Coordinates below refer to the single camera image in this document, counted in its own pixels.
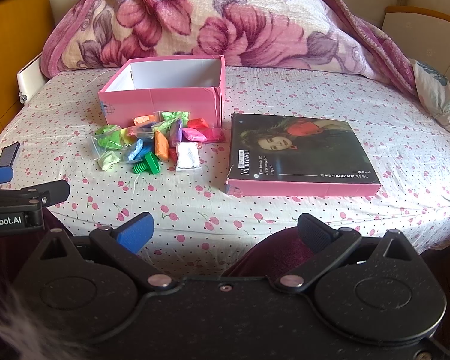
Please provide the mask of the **white clay bag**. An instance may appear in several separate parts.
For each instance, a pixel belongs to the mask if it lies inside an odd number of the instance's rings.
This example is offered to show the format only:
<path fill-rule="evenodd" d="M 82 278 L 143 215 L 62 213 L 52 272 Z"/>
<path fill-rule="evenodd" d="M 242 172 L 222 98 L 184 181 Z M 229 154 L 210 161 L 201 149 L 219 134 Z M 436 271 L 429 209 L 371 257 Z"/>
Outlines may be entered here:
<path fill-rule="evenodd" d="M 196 142 L 180 142 L 176 145 L 176 170 L 192 171 L 201 167 L 198 144 Z"/>

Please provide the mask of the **pale green clay bag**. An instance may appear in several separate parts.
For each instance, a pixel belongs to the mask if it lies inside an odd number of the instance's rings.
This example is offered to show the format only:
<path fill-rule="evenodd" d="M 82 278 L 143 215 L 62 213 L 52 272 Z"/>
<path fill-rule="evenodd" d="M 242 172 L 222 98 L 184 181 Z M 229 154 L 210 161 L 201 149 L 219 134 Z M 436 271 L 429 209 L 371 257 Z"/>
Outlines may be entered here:
<path fill-rule="evenodd" d="M 106 172 L 113 165 L 120 163 L 120 157 L 113 150 L 106 151 L 98 159 L 97 164 L 101 170 Z"/>

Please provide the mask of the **floral pink blanket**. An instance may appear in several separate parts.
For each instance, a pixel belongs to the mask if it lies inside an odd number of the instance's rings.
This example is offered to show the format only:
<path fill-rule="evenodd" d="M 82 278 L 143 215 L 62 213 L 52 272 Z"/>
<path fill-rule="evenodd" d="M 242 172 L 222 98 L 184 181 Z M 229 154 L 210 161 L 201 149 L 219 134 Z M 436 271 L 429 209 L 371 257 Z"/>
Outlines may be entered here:
<path fill-rule="evenodd" d="M 74 0 L 46 41 L 41 72 L 130 59 L 218 55 L 229 66 L 362 75 L 416 95 L 409 59 L 343 0 Z"/>

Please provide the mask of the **pink cardboard box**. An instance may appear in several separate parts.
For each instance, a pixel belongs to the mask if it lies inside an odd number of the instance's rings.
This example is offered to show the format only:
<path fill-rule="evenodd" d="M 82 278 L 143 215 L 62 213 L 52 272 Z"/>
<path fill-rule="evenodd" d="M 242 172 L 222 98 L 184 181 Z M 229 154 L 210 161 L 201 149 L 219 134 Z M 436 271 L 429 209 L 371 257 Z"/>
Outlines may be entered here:
<path fill-rule="evenodd" d="M 159 111 L 187 111 L 219 127 L 226 88 L 222 55 L 175 55 L 128 60 L 98 92 L 109 125 Z"/>

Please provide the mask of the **purple clay bag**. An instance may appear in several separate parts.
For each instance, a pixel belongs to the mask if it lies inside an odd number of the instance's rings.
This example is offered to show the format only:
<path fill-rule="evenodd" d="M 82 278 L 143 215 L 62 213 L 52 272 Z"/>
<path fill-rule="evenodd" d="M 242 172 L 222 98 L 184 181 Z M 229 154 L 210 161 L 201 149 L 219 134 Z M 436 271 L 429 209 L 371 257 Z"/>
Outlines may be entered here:
<path fill-rule="evenodd" d="M 183 121 L 178 118 L 170 125 L 169 145 L 175 148 L 183 138 Z"/>

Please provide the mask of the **box lid with woman photo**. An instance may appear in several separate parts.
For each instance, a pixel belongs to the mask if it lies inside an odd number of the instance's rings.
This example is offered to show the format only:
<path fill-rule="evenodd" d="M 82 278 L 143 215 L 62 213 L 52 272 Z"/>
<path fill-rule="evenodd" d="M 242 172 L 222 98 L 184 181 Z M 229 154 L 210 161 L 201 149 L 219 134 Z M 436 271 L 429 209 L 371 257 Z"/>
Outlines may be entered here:
<path fill-rule="evenodd" d="M 229 195 L 367 197 L 380 187 L 370 159 L 344 121 L 232 115 Z"/>

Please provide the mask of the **cherry print bed sheet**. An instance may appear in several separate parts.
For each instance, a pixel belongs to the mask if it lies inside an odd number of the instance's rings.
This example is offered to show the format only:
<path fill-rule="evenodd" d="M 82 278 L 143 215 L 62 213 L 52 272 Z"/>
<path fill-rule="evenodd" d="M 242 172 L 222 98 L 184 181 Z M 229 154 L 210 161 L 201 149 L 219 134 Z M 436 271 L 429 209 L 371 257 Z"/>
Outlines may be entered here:
<path fill-rule="evenodd" d="M 20 145 L 8 189 L 59 179 L 70 185 L 68 200 L 50 211 L 74 235 L 151 213 L 153 238 L 139 254 L 172 275 L 219 275 L 304 213 L 363 236 L 399 230 L 420 252 L 450 245 L 450 133 L 395 88 L 339 73 L 227 69 L 226 134 L 233 119 L 247 114 L 253 116 L 251 131 L 275 125 L 277 116 L 343 120 L 379 179 L 379 190 L 369 197 L 280 196 L 274 187 L 264 196 L 245 196 L 229 193 L 233 176 L 257 185 L 282 172 L 286 162 L 333 175 L 351 164 L 352 153 L 341 147 L 321 159 L 318 145 L 329 137 L 324 131 L 298 137 L 284 160 L 260 144 L 232 152 L 223 141 L 201 147 L 201 164 L 191 171 L 176 171 L 171 161 L 158 174 L 136 174 L 128 163 L 104 171 L 92 138 L 105 124 L 98 93 L 113 75 L 103 68 L 53 77 L 0 134 L 0 155 L 4 147 Z"/>

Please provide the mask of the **magenta clay bag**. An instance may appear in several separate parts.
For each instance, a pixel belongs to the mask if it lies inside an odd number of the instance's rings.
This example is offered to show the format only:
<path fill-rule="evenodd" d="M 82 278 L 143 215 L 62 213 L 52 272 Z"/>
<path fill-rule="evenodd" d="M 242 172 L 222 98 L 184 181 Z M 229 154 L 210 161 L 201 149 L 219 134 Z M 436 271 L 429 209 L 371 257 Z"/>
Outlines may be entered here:
<path fill-rule="evenodd" d="M 196 129 L 185 127 L 182 134 L 185 140 L 199 143 L 221 143 L 226 140 L 224 131 L 220 128 Z"/>

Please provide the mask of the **orange wooden cabinet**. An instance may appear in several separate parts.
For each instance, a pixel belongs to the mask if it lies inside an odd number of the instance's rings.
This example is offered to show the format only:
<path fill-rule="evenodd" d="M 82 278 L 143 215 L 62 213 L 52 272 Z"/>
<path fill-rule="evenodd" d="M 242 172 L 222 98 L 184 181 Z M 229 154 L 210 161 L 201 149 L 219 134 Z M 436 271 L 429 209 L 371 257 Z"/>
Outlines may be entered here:
<path fill-rule="evenodd" d="M 0 0 L 0 133 L 21 110 L 17 73 L 53 30 L 49 0 Z"/>

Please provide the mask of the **white bed headboard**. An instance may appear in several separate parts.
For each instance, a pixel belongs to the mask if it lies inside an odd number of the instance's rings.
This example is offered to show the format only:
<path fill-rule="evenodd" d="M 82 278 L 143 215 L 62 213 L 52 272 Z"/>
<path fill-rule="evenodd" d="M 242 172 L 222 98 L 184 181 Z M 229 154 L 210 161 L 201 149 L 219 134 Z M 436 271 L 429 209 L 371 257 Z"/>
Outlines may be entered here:
<path fill-rule="evenodd" d="M 382 30 L 410 59 L 427 63 L 450 80 L 450 16 L 421 7 L 385 8 Z"/>

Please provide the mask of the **red clay bag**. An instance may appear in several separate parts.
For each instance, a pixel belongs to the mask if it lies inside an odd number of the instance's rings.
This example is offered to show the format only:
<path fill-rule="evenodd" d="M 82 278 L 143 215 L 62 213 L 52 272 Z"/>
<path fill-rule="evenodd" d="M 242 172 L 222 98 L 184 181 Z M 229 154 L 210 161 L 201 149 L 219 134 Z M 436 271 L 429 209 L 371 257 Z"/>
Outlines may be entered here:
<path fill-rule="evenodd" d="M 187 127 L 200 130 L 209 128 L 209 125 L 203 118 L 195 118 L 187 122 Z"/>

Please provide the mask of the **green clay bag by box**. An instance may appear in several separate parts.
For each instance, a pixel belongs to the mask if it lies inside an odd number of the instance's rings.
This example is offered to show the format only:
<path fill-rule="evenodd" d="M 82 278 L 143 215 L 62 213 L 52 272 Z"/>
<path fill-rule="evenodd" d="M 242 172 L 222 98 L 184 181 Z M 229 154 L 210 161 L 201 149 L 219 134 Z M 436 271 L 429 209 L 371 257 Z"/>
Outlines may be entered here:
<path fill-rule="evenodd" d="M 189 112 L 188 111 L 162 111 L 161 119 L 163 121 L 170 121 L 170 122 L 181 119 L 182 123 L 184 125 L 186 125 L 188 122 L 188 119 L 189 119 Z"/>

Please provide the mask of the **light green clay bag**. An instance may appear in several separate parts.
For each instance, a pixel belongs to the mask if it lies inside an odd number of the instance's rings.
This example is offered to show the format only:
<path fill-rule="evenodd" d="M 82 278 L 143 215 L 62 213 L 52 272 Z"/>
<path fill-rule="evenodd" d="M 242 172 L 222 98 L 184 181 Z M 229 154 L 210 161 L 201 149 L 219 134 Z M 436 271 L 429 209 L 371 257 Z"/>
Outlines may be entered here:
<path fill-rule="evenodd" d="M 122 128 L 118 125 L 105 125 L 94 132 L 94 140 L 99 148 L 105 150 L 122 150 L 124 144 L 121 136 Z"/>

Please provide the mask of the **blue clay bag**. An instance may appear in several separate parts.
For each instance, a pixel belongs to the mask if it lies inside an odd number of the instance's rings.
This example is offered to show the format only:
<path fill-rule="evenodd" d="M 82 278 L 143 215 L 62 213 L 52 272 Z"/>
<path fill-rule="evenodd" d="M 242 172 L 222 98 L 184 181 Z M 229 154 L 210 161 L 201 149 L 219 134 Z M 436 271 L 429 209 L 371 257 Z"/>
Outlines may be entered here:
<path fill-rule="evenodd" d="M 125 164 L 136 164 L 141 162 L 145 155 L 149 153 L 154 147 L 153 139 L 139 138 L 135 143 L 130 145 L 124 154 L 122 155 L 122 160 Z"/>

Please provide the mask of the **white bed side rail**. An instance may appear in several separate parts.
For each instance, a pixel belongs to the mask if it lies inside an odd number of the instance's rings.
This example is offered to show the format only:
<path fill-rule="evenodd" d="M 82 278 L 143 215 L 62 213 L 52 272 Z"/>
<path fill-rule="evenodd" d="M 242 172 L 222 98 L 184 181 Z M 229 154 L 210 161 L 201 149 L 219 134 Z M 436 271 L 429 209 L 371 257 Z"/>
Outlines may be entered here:
<path fill-rule="evenodd" d="M 41 56 L 39 54 L 34 57 L 17 73 L 18 94 L 21 104 L 31 100 L 48 81 L 40 70 Z"/>

